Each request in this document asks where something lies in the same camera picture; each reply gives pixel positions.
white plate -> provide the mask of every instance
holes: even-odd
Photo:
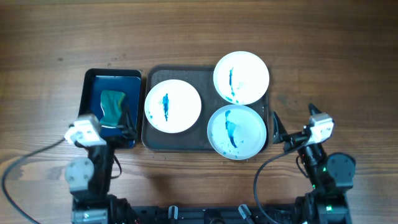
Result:
[[[256,155],[267,140],[267,129],[260,115],[247,106],[227,105],[210,118],[207,136],[211,146],[228,159],[248,159]]]
[[[214,86],[222,98],[236,105],[256,102],[267,91],[269,73],[265,63],[250,52],[232,52],[218,63]]]
[[[201,100],[191,84],[166,80],[157,84],[145,99],[145,115],[153,127],[165,133],[179,133],[199,118]]]

cable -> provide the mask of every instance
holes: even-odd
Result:
[[[120,162],[119,162],[118,158],[117,158],[115,155],[113,155],[113,160],[114,160],[114,161],[116,162],[116,164],[118,165],[119,171],[120,171],[119,175],[114,176],[114,177],[111,177],[111,179],[116,179],[116,178],[120,177],[120,175],[122,175],[122,166],[120,165]]]
[[[32,217],[30,217],[28,214],[26,214],[26,212],[24,212],[18,205],[17,203],[15,203],[15,201],[11,198],[11,196],[8,194],[7,188],[6,188],[6,178],[8,173],[10,173],[10,171],[20,162],[22,162],[23,160],[27,159],[30,156],[34,156],[40,152],[44,152],[48,149],[51,149],[55,146],[58,146],[59,144],[61,144],[65,139],[62,138],[61,140],[57,141],[56,143],[50,145],[50,146],[46,146],[42,149],[39,149],[37,151],[31,152],[29,154],[26,154],[24,156],[22,156],[21,158],[19,158],[17,161],[13,162],[11,165],[9,165],[6,170],[4,171],[4,174],[2,176],[1,179],[1,190],[3,192],[3,194],[6,196],[8,202],[23,216],[25,217],[27,220],[29,220],[32,223],[39,223],[38,221],[34,220]]]
[[[297,167],[298,167],[298,169],[300,170],[300,172],[304,175],[304,177],[305,178],[308,178],[308,175],[305,173],[305,171],[303,170],[303,169],[301,169],[301,167],[300,167],[300,164],[299,164],[299,157],[300,156],[297,156],[296,157],[296,164],[297,164]]]
[[[310,140],[310,138],[307,138],[307,140],[305,140],[303,143],[301,143],[299,146],[293,148],[293,149],[290,150],[289,152],[284,152],[284,153],[282,153],[282,154],[276,155],[276,156],[270,158],[269,160],[265,161],[265,162],[260,166],[260,168],[257,170],[257,173],[256,173],[256,175],[254,176],[254,183],[253,183],[254,199],[255,199],[256,204],[257,204],[257,206],[259,207],[261,213],[262,213],[271,223],[273,223],[273,224],[279,224],[279,223],[278,223],[277,221],[275,221],[274,219],[272,219],[272,218],[266,213],[266,211],[264,211],[264,209],[262,208],[261,203],[260,203],[260,200],[259,200],[259,198],[258,198],[258,196],[257,196],[257,179],[258,179],[258,177],[259,177],[259,175],[260,175],[260,172],[263,170],[263,168],[264,168],[268,163],[270,163],[270,162],[272,162],[272,161],[274,161],[274,160],[276,160],[276,159],[279,159],[279,158],[281,158],[282,156],[286,156],[286,155],[288,155],[288,154],[290,154],[290,153],[292,153],[292,152],[295,152],[295,151],[301,149],[302,147],[304,147],[304,146],[306,145],[306,143],[308,143],[308,140]]]

wooden table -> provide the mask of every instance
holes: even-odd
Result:
[[[140,69],[145,76],[158,64],[215,65],[247,50],[269,67],[271,109],[289,132],[308,121],[309,102],[335,119],[324,148],[356,159],[348,192],[354,223],[398,222],[396,3],[90,2],[0,7],[0,172],[62,138],[90,68]],[[281,150],[271,146],[235,162],[217,153],[154,153],[140,143],[117,151],[124,173],[110,193],[132,205],[254,205],[254,174]],[[82,156],[84,150],[62,144],[32,157],[10,174],[9,191],[40,222],[69,223],[72,197],[63,173]],[[264,170],[262,202],[293,202],[311,191],[294,159]],[[3,194],[0,211],[0,223],[27,222]]]

blue paint smear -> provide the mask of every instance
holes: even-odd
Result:
[[[166,93],[165,96],[163,96],[163,110],[164,110],[164,117],[166,118],[169,116],[169,94]]]
[[[231,113],[230,110],[228,110],[228,111],[225,112],[225,120],[226,120],[226,121],[225,121],[225,129],[226,129],[227,132],[228,132],[228,137],[229,137],[229,140],[231,141],[231,144],[232,144],[235,148],[237,148],[237,146],[236,146],[236,144],[235,144],[235,141],[234,141],[234,136],[233,136],[234,131],[235,131],[235,128],[236,128],[236,124],[234,124],[234,123],[228,121],[228,115],[229,115],[230,113]]]
[[[232,94],[232,96],[235,96],[234,88],[232,88],[232,71],[233,70],[234,70],[234,68],[232,68],[229,71],[229,85],[231,86],[231,94]]]

dark gray tray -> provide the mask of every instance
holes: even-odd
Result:
[[[207,124],[213,113],[225,105],[230,105],[217,93],[213,84],[214,66],[171,66],[159,65],[153,68],[147,76],[145,96],[156,84],[170,79],[178,79],[191,84],[199,93],[202,102],[201,112],[196,123],[186,131],[177,134],[163,133],[155,129],[143,115],[141,140],[145,147],[154,151],[187,151],[209,152],[212,148],[207,138]],[[269,107],[267,93],[257,102],[247,105],[259,113],[267,128],[269,142]]]

